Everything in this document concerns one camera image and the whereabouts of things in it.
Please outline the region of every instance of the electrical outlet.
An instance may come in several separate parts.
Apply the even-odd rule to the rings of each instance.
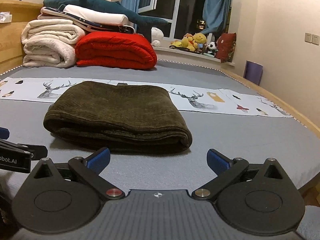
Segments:
[[[312,34],[311,33],[306,33],[304,41],[311,43],[312,42]]]
[[[319,45],[320,43],[320,37],[319,35],[312,35],[312,44],[315,44],[315,45]]]

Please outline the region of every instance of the folded white blanket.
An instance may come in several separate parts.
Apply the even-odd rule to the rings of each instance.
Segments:
[[[118,26],[129,25],[129,20],[124,14],[102,13],[71,4],[66,5],[63,11],[94,23]]]
[[[44,19],[29,22],[21,34],[22,44],[26,44],[32,37],[52,38],[67,44],[76,44],[85,32],[79,26],[73,25],[71,20]]]
[[[70,67],[76,63],[75,49],[63,41],[33,37],[24,45],[27,54],[23,59],[25,67]]]

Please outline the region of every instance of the wooden bed frame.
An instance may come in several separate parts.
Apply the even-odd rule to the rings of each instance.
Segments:
[[[0,24],[0,74],[22,64],[25,54],[23,52],[23,45],[21,44],[21,32],[29,21],[37,19],[42,6],[42,4],[37,3],[0,0],[0,10],[10,11],[10,14],[12,14],[12,23]],[[277,104],[320,138],[320,128],[292,106],[262,87],[229,70],[221,69],[221,71]],[[319,181],[320,174],[299,189],[299,191],[304,194],[308,189],[315,187]]]

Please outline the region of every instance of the blue gripper pad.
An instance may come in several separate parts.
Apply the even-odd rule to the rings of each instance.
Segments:
[[[9,138],[9,130],[7,128],[0,127],[0,139],[7,140]]]
[[[110,163],[110,151],[107,147],[101,148],[89,157],[84,159],[84,164],[87,168],[100,174],[105,167]]]
[[[207,153],[207,164],[215,174],[219,175],[227,169],[230,169],[233,161],[215,149],[210,149]]]

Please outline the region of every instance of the corduroy blanket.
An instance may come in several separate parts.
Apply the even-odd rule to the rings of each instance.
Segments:
[[[94,32],[76,45],[77,65],[150,69],[157,56],[146,38],[139,34]]]
[[[50,106],[44,127],[66,141],[111,153],[173,154],[192,143],[168,92],[148,85],[77,84]]]

